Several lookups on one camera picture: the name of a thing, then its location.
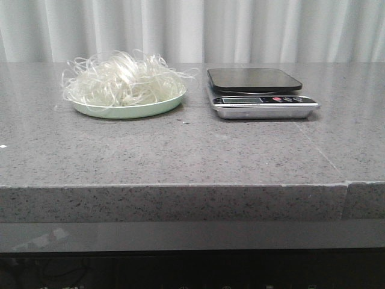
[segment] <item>speckled stone surface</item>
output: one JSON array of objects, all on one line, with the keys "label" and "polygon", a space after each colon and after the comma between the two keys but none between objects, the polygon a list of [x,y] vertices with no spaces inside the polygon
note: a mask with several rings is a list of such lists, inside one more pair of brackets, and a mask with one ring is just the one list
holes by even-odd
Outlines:
[{"label": "speckled stone surface", "polygon": [[[206,69],[225,66],[280,68],[321,109],[305,120],[220,119],[203,89]],[[339,220],[381,211],[353,182],[385,181],[385,64],[175,67],[200,69],[180,106],[105,120],[61,99],[64,64],[1,63],[0,222]]]}]

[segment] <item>white curtain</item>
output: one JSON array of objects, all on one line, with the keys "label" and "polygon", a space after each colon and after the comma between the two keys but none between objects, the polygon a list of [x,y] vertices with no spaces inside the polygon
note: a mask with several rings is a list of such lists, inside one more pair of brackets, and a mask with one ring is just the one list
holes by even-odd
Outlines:
[{"label": "white curtain", "polygon": [[385,61],[385,0],[0,0],[0,61]]}]

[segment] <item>digital kitchen scale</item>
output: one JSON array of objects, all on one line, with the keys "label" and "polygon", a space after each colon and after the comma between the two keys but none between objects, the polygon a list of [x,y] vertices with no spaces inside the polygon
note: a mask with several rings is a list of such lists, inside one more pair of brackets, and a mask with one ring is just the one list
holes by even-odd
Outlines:
[{"label": "digital kitchen scale", "polygon": [[279,69],[209,69],[208,75],[210,105],[223,119],[302,119],[319,108],[290,94],[302,83]]}]

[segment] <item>curtain fold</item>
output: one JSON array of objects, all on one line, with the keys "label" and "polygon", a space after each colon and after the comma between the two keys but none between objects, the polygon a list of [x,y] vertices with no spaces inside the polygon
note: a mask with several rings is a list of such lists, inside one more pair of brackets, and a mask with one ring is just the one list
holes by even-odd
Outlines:
[{"label": "curtain fold", "polygon": [[385,61],[385,0],[2,0],[0,61]]}]

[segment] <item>round plate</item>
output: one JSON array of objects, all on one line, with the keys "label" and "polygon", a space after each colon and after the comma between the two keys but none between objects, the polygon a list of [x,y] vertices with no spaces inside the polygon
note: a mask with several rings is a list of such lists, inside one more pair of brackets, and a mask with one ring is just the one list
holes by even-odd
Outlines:
[{"label": "round plate", "polygon": [[80,113],[103,119],[136,119],[165,113],[177,107],[182,102],[183,95],[154,104],[131,105],[127,107],[100,107],[72,102],[73,107]]}]

